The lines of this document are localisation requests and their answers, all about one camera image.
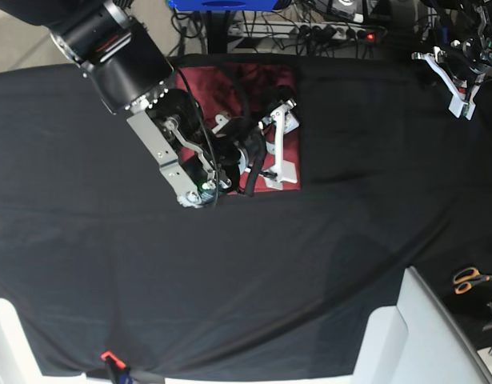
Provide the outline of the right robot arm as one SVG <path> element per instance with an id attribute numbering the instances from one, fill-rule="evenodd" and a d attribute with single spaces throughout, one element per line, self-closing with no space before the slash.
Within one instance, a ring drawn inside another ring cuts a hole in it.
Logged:
<path id="1" fill-rule="evenodd" d="M 0 1 L 0 10 L 44 26 L 58 50 L 92 81 L 112 114 L 128 124 L 184 207 L 202 208 L 257 181 L 282 190 L 298 182 L 285 157 L 285 137 L 299 123 L 292 98 L 274 100 L 254 120 L 243 88 L 237 118 L 219 115 L 209 128 L 184 73 L 172 66 L 122 1 Z"/>

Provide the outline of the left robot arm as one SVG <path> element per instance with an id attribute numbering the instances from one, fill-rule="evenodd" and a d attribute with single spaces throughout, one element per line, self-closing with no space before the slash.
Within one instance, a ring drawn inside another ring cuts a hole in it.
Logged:
<path id="1" fill-rule="evenodd" d="M 492 82 L 492 1 L 425 1 L 424 51 L 411 59 L 425 63 L 450 93 L 449 112 L 471 120 L 481 86 Z"/>

